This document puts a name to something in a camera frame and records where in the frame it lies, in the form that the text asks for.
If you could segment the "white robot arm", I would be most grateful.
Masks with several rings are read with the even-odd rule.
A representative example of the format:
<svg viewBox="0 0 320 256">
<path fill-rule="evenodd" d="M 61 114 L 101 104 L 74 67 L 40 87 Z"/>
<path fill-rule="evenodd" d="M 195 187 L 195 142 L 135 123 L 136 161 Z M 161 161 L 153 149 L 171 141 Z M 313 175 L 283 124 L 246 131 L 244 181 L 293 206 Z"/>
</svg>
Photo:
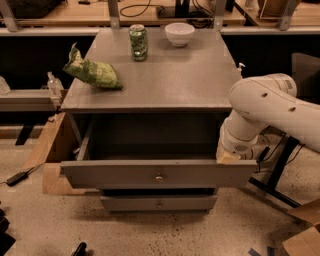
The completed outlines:
<svg viewBox="0 0 320 256">
<path fill-rule="evenodd" d="M 217 162 L 231 164 L 240 160 L 269 126 L 320 152 L 320 106 L 296 95 L 296 83 L 286 74 L 237 81 L 229 92 L 232 111 L 220 128 Z"/>
</svg>

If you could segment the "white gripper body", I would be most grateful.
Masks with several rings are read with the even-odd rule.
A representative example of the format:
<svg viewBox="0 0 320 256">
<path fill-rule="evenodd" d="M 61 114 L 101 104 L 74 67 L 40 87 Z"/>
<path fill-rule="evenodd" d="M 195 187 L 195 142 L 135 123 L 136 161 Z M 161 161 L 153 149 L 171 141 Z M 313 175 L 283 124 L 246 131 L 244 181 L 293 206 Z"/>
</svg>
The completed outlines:
<svg viewBox="0 0 320 256">
<path fill-rule="evenodd" d="M 233 125 L 231 121 L 224 121 L 220 128 L 219 141 L 230 153 L 242 156 L 257 143 L 261 131 L 262 125 L 258 122 Z"/>
</svg>

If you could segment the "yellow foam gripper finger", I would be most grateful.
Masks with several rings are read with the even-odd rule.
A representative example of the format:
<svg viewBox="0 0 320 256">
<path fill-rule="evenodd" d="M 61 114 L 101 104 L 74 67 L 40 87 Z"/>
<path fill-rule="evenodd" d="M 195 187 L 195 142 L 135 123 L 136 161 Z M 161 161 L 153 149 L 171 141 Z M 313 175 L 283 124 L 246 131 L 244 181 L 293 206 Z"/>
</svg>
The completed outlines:
<svg viewBox="0 0 320 256">
<path fill-rule="evenodd" d="M 218 164 L 231 164 L 241 159 L 241 156 L 236 153 L 230 153 L 227 151 L 221 141 L 218 141 L 216 160 Z"/>
</svg>

